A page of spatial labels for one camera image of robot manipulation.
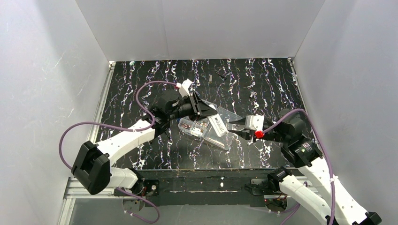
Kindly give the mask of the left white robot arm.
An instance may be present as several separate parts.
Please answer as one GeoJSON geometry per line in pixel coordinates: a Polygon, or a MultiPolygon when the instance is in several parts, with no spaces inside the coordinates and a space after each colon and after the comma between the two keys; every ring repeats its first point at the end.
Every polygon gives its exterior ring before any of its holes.
{"type": "Polygon", "coordinates": [[[183,117],[193,121],[207,119],[217,136],[227,133],[216,108],[200,99],[197,93],[182,96],[177,90],[167,90],[150,112],[154,119],[147,115],[128,130],[109,139],[98,143],[86,141],[81,145],[71,172],[89,194],[96,195],[106,188],[117,187],[134,194],[141,193],[145,188],[145,178],[135,169],[115,168],[113,165],[130,151],[165,133],[173,120],[183,117]]]}

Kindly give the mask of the white remote control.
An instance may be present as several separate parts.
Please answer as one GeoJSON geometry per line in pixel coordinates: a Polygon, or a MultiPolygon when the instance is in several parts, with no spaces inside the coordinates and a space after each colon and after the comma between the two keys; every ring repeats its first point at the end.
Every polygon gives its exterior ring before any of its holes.
{"type": "Polygon", "coordinates": [[[212,116],[208,116],[207,119],[210,121],[218,137],[222,137],[228,134],[227,127],[225,126],[218,113],[212,116]]]}

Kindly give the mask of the orange handled pliers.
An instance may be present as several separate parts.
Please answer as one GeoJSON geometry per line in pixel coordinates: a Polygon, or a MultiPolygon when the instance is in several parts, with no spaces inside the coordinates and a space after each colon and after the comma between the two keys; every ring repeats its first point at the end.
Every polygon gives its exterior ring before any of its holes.
{"type": "Polygon", "coordinates": [[[149,143],[152,144],[155,140],[160,140],[163,137],[165,137],[167,140],[171,140],[169,129],[155,129],[154,138],[150,140],[149,143]]]}

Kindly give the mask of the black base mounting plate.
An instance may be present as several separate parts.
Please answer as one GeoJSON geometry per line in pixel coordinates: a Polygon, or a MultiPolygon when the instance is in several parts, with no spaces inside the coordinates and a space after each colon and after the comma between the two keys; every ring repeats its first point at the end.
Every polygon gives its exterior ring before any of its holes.
{"type": "Polygon", "coordinates": [[[249,205],[265,207],[271,201],[285,207],[287,195],[267,184],[273,169],[138,170],[135,193],[156,206],[249,205]]]}

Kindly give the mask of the clear plastic screw box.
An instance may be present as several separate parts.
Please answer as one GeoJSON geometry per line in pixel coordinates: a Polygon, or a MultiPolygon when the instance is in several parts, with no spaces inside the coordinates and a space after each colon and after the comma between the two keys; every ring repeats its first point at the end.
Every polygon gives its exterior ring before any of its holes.
{"type": "MultiPolygon", "coordinates": [[[[220,115],[227,129],[237,130],[237,125],[230,124],[229,122],[239,120],[242,118],[241,116],[225,108],[219,107],[215,103],[211,103],[208,101],[204,102],[218,111],[218,114],[220,115]]],[[[208,119],[192,121],[189,119],[188,116],[186,116],[179,120],[178,128],[184,134],[204,140],[208,144],[211,144],[212,146],[215,146],[222,150],[228,150],[236,137],[236,135],[233,133],[228,133],[222,137],[218,137],[215,129],[208,119]]]]}

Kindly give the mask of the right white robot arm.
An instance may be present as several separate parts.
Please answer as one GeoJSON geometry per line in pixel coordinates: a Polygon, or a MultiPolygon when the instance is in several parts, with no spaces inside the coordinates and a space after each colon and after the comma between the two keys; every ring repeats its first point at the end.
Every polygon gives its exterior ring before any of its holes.
{"type": "Polygon", "coordinates": [[[310,119],[303,109],[284,109],[280,119],[265,121],[264,116],[248,115],[233,124],[243,127],[233,133],[248,140],[268,140],[281,143],[283,156],[314,186],[313,192],[300,183],[291,171],[280,167],[268,174],[263,187],[292,197],[322,225],[379,225],[381,217],[362,207],[334,175],[329,156],[321,142],[315,143],[303,132],[310,119]]]}

